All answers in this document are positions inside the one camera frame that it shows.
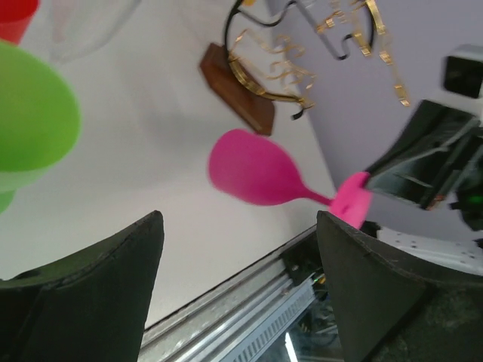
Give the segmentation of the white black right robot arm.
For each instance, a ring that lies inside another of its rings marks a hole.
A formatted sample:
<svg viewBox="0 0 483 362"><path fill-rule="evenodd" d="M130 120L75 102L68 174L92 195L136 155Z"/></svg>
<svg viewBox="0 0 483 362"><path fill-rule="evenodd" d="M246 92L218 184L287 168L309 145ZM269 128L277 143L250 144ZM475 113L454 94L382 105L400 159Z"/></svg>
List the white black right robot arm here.
<svg viewBox="0 0 483 362"><path fill-rule="evenodd" d="M482 230L482 125L465 110L423 100L388 152L368 169L366 189L432 210L450 203L474 232ZM445 241L384 227L383 242L435 264L482 273L482 239Z"/></svg>

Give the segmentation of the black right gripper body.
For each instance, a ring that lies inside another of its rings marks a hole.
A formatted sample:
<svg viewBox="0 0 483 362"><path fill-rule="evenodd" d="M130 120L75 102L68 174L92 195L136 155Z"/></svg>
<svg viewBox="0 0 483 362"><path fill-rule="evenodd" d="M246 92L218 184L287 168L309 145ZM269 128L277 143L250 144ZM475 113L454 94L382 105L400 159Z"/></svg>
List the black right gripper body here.
<svg viewBox="0 0 483 362"><path fill-rule="evenodd" d="M475 188L482 158L482 126L476 118L448 119L432 133L429 154L418 161L420 208L430 210L464 188Z"/></svg>

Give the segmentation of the red wine glass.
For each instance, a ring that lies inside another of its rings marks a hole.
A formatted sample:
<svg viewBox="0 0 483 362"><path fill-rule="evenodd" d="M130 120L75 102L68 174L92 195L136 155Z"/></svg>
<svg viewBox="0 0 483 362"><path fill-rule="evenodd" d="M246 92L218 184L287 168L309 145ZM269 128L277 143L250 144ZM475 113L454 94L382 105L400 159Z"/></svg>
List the red wine glass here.
<svg viewBox="0 0 483 362"><path fill-rule="evenodd" d="M18 45L40 5L39 0L1 0L1 39Z"/></svg>

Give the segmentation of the clear wine glass front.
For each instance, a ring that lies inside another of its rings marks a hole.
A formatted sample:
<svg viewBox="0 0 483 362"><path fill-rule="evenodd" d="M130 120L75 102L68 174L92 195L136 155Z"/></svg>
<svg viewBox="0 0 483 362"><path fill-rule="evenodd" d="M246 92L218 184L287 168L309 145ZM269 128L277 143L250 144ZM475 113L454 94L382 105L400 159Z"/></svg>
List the clear wine glass front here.
<svg viewBox="0 0 483 362"><path fill-rule="evenodd" d="M139 5L137 0L52 1L49 60L64 64L102 48Z"/></svg>

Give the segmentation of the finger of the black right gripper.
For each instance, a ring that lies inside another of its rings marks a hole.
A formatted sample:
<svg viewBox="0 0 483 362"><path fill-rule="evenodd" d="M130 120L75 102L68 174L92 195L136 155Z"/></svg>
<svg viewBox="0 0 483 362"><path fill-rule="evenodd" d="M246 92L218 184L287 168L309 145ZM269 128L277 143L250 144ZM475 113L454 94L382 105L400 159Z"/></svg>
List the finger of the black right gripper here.
<svg viewBox="0 0 483 362"><path fill-rule="evenodd" d="M369 166L367 172L375 176L410 158L446 148L477 125L472 113L422 100L392 147Z"/></svg>
<svg viewBox="0 0 483 362"><path fill-rule="evenodd" d="M372 176L367 188L381 195L431 210L460 182L460 171L435 165L398 166Z"/></svg>

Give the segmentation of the green wine glass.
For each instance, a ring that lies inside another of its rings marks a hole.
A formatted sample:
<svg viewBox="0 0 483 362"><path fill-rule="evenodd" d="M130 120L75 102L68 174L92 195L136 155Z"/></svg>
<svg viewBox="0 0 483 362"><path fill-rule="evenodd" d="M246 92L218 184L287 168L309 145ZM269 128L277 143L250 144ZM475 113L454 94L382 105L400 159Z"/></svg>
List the green wine glass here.
<svg viewBox="0 0 483 362"><path fill-rule="evenodd" d="M74 92L47 63L1 43L1 209L74 147L81 130Z"/></svg>

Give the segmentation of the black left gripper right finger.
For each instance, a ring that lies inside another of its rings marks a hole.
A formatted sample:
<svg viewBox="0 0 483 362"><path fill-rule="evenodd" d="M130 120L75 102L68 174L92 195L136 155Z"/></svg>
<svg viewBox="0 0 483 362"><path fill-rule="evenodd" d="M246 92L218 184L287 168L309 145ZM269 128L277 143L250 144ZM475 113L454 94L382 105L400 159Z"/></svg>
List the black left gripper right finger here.
<svg viewBox="0 0 483 362"><path fill-rule="evenodd" d="M412 256L318 212L346 361L480 361L482 278Z"/></svg>

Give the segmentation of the pink wine glass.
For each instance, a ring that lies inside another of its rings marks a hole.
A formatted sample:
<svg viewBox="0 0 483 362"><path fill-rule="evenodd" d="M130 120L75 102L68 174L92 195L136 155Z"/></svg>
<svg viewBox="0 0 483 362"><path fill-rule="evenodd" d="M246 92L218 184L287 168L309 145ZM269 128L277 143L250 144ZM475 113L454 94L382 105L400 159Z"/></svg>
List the pink wine glass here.
<svg viewBox="0 0 483 362"><path fill-rule="evenodd" d="M214 187L258 206L275 206L309 199L356 229L366 220L372 193L365 188L370 174L351 175L329 198L311 190L292 157L273 141L246 130L231 130L214 144L208 158Z"/></svg>

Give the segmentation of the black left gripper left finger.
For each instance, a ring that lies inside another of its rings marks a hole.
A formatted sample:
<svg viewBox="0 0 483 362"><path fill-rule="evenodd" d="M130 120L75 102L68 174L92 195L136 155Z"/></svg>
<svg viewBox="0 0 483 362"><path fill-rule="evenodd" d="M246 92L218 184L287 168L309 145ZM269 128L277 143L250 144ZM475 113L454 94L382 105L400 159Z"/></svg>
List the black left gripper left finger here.
<svg viewBox="0 0 483 362"><path fill-rule="evenodd" d="M164 243L153 211L1 282L3 361L136 361Z"/></svg>

